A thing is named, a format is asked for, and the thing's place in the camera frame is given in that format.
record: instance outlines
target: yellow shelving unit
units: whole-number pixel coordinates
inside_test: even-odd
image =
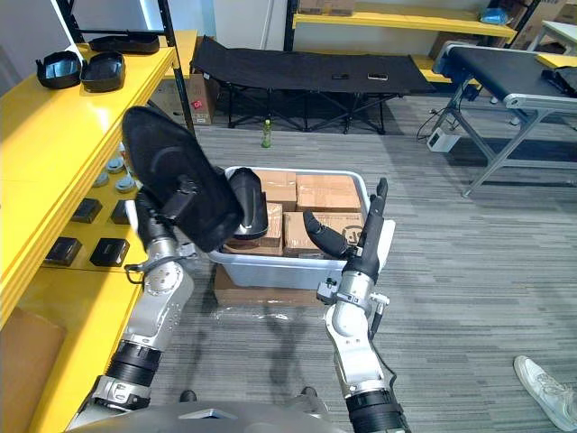
[[[50,90],[31,76],[0,98],[0,325],[116,149],[124,111],[146,103],[174,59],[173,48],[124,55],[114,92]]]
[[[507,27],[507,25],[481,23],[479,16],[475,12],[371,3],[357,3],[351,16],[294,14],[292,22],[293,29],[296,29],[300,23],[361,25],[395,29],[458,32],[497,36],[505,38],[507,42],[512,41],[517,34],[515,30]],[[431,70],[434,63],[433,59],[418,55],[411,57],[427,81],[437,83],[451,82],[449,78],[435,74]]]
[[[79,48],[92,55],[86,45]],[[52,433],[68,425],[105,371],[140,293],[122,268],[97,268],[88,260],[101,237],[129,241],[124,263],[145,259],[132,229],[110,220],[117,200],[134,195],[114,190],[125,173],[91,187],[121,140],[124,112],[146,104],[175,56],[174,48],[125,54],[124,85],[113,92],[50,90],[31,76],[0,98],[0,325],[18,305],[67,331],[30,431]],[[96,220],[69,222],[84,197],[101,201]],[[41,267],[60,235],[83,244],[76,260],[68,268]]]
[[[64,431],[105,372],[140,288],[118,272],[40,268],[19,306],[64,327],[29,431]]]

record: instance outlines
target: black fabric cot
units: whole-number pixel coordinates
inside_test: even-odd
[[[315,131],[332,122],[344,120],[344,132],[359,118],[384,134],[382,103],[393,97],[435,91],[409,56],[332,55],[299,51],[228,49],[205,37],[191,62],[194,69],[208,74],[229,89],[229,127],[253,117],[233,121],[234,99],[245,97],[263,109],[263,117],[276,115],[301,131]],[[369,74],[384,74],[387,79],[369,79]],[[248,88],[266,90],[267,102],[243,93]],[[270,95],[276,90],[297,91],[304,99],[303,125],[272,107]],[[308,125],[307,95],[316,93],[339,108],[341,114],[318,124]],[[338,94],[349,94],[344,103]],[[371,106],[380,106],[380,125],[359,116]]]

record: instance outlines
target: small black box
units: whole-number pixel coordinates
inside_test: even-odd
[[[47,264],[70,266],[82,244],[75,237],[59,237],[44,259]]]
[[[102,209],[102,204],[95,198],[82,198],[70,221],[90,224],[95,220],[100,209]]]
[[[103,237],[98,241],[90,256],[90,262],[95,266],[120,267],[128,253],[128,248],[130,244],[125,239]]]
[[[118,200],[110,219],[112,219],[112,222],[115,224],[130,224],[128,215],[126,215],[126,200]]]

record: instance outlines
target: black cylindrical joint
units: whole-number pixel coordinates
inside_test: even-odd
[[[349,419],[355,433],[371,433],[387,429],[403,428],[402,409],[385,391],[364,392],[346,399]]]
[[[160,350],[121,341],[106,370],[106,375],[118,380],[150,386],[159,368]]]

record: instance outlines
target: phone on cot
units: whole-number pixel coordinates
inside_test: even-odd
[[[368,74],[368,79],[379,79],[380,81],[387,81],[389,76],[387,74]]]

